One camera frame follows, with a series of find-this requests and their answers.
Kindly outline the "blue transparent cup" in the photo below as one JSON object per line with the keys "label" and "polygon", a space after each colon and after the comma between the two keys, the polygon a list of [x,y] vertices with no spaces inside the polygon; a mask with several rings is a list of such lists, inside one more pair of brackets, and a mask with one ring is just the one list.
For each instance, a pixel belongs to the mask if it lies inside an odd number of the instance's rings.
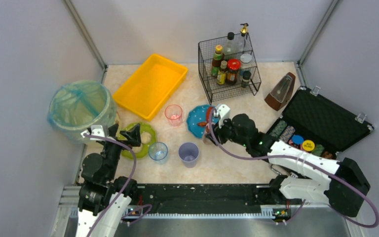
{"label": "blue transparent cup", "polygon": [[163,142],[155,142],[149,147],[149,156],[152,160],[159,164],[167,162],[169,149]]}

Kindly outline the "blue dotted plate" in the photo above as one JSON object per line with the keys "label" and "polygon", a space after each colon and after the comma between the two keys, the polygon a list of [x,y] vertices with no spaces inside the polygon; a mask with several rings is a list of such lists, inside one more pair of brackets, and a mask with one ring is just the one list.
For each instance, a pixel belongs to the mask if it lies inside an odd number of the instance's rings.
{"label": "blue dotted plate", "polygon": [[214,106],[204,104],[194,107],[189,113],[186,120],[188,131],[196,138],[203,137],[205,126],[198,125],[200,122],[207,122],[208,109]]}

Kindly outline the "purple plastic cup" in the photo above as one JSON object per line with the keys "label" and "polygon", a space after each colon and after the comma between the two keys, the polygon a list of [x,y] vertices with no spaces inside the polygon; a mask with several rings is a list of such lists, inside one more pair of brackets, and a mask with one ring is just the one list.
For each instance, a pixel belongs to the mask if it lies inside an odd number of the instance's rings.
{"label": "purple plastic cup", "polygon": [[185,167],[194,168],[197,164],[200,150],[195,143],[186,142],[179,147],[178,154]]}

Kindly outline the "pink transparent cup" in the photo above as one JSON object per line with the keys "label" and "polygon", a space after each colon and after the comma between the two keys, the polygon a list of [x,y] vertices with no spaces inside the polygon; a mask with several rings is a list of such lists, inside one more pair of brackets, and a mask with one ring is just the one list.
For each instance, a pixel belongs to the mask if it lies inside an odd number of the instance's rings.
{"label": "pink transparent cup", "polygon": [[183,109],[177,104],[171,104],[164,111],[168,123],[173,126],[179,126],[183,121]]}

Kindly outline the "small black lid jar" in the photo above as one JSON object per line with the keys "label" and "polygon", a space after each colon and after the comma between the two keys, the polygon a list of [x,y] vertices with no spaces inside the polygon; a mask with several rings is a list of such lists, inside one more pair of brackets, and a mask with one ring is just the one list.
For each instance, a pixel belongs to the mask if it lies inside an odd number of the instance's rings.
{"label": "small black lid jar", "polygon": [[249,86],[250,78],[251,78],[251,72],[248,70],[244,71],[242,74],[242,82],[241,82],[242,88],[247,88]]}

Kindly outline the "red lid sauce jar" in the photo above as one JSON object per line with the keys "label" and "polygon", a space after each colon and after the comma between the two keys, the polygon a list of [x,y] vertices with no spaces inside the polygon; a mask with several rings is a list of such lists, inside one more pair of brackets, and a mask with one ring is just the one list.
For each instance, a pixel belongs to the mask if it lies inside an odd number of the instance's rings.
{"label": "red lid sauce jar", "polygon": [[236,84],[240,68],[241,68],[241,62],[239,59],[229,59],[227,61],[227,76],[226,76],[227,84],[230,84],[230,85]]}

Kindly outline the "yellow cap sauce bottle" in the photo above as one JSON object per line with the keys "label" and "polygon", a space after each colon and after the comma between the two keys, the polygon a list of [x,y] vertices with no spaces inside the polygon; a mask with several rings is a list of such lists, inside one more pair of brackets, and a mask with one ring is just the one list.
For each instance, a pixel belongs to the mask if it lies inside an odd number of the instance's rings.
{"label": "yellow cap sauce bottle", "polygon": [[223,47],[221,45],[216,45],[215,53],[214,53],[213,60],[211,63],[210,73],[212,77],[217,77],[223,57],[224,57]]}

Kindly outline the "silver lid white can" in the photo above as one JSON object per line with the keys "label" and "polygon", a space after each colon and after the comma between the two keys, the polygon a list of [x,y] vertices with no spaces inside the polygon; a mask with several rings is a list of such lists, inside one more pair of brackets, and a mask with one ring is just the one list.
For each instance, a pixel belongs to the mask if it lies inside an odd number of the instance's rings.
{"label": "silver lid white can", "polygon": [[239,60],[241,63],[239,75],[243,76],[244,71],[252,66],[253,57],[250,53],[243,53]]}

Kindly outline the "black cap dark bottle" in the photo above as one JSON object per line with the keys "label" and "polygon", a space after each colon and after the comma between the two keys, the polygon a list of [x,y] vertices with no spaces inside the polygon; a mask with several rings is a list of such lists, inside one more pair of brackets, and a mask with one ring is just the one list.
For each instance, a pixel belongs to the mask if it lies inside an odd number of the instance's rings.
{"label": "black cap dark bottle", "polygon": [[224,54],[224,60],[228,61],[229,59],[232,59],[235,57],[237,53],[237,49],[235,47],[235,40],[234,40],[235,34],[233,32],[229,32],[227,34],[227,41],[225,43],[225,46],[223,48],[223,54]]}

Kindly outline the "gold pump clear bottle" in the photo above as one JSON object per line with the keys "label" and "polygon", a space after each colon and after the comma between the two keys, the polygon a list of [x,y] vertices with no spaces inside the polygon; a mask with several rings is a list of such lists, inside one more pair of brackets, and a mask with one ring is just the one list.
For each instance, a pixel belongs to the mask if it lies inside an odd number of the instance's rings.
{"label": "gold pump clear bottle", "polygon": [[246,39],[248,35],[248,23],[242,23],[240,24],[242,28],[240,29],[240,37],[237,42],[237,53],[241,53],[244,51],[244,47],[246,45]]}

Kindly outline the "pink lid spice jar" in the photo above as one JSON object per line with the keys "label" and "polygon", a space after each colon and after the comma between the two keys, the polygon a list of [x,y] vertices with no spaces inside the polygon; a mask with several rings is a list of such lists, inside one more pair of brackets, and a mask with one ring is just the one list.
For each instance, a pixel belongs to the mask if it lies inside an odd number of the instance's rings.
{"label": "pink lid spice jar", "polygon": [[210,133],[204,133],[202,137],[202,141],[206,145],[214,145],[214,141],[211,140],[211,134]]}

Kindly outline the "small yellow oil bottle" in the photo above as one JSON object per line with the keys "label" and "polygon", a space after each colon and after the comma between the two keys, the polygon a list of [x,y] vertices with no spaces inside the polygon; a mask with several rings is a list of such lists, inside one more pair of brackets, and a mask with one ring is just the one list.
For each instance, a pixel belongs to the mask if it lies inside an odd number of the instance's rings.
{"label": "small yellow oil bottle", "polygon": [[227,76],[227,61],[224,60],[221,62],[221,65],[219,67],[219,71],[217,74],[217,84],[218,85],[225,84],[226,76]]}

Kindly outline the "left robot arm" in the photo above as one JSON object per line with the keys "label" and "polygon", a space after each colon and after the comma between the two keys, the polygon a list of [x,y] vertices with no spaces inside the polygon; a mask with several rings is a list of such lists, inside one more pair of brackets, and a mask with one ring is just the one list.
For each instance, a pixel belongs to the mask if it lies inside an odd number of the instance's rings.
{"label": "left robot arm", "polygon": [[81,135],[102,144],[100,153],[87,155],[82,162],[79,190],[77,237],[113,237],[125,215],[137,188],[131,177],[115,178],[123,150],[131,151],[141,145],[141,125],[119,131],[124,137],[118,140],[118,124],[111,127],[92,125]]}

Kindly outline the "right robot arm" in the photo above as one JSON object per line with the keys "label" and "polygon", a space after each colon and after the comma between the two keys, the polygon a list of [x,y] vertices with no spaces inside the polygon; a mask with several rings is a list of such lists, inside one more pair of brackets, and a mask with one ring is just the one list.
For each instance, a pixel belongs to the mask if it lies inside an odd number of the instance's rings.
{"label": "right robot arm", "polygon": [[358,163],[350,158],[342,161],[316,156],[260,132],[246,114],[233,118],[216,111],[210,113],[218,122],[208,120],[210,139],[220,148],[227,141],[245,148],[248,157],[225,150],[228,155],[245,160],[267,160],[299,173],[303,178],[281,175],[278,191],[287,199],[305,199],[324,203],[347,217],[356,217],[364,203],[375,213],[377,208],[368,198],[370,184]]}

